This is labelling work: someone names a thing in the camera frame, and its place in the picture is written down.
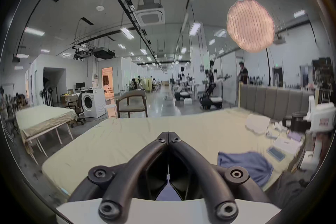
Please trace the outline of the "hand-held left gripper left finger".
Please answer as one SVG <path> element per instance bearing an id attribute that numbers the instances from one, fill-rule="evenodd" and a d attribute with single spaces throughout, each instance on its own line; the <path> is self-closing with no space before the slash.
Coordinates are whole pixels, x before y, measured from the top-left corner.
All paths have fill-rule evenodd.
<path id="1" fill-rule="evenodd" d="M 126 222 L 133 198 L 155 201 L 168 183 L 168 143 L 163 136 L 128 162 L 92 167 L 69 202 L 102 198 L 98 215 L 104 222 Z"/>

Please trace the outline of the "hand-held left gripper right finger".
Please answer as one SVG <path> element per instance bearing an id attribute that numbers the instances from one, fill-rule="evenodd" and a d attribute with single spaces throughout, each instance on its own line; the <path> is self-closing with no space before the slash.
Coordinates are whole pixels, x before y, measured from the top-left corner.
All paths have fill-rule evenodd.
<path id="1" fill-rule="evenodd" d="M 236 199 L 270 203 L 245 168 L 211 164 L 176 133 L 168 137 L 170 185 L 182 201 L 202 198 L 209 221 L 234 221 L 239 214 Z"/>

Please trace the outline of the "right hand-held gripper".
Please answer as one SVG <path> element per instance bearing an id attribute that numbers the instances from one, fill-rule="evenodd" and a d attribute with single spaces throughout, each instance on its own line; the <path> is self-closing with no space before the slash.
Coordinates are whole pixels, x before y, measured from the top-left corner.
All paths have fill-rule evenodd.
<path id="1" fill-rule="evenodd" d="M 326 134 L 334 128 L 335 113 L 336 109 L 333 103 L 316 104 L 314 96 L 309 96 L 309 108 L 303 120 L 308 124 L 305 134 L 312 135 L 314 149 L 313 151 L 305 151 L 300 170 L 317 170 L 323 145 L 321 138 L 318 138 L 317 135 Z"/>

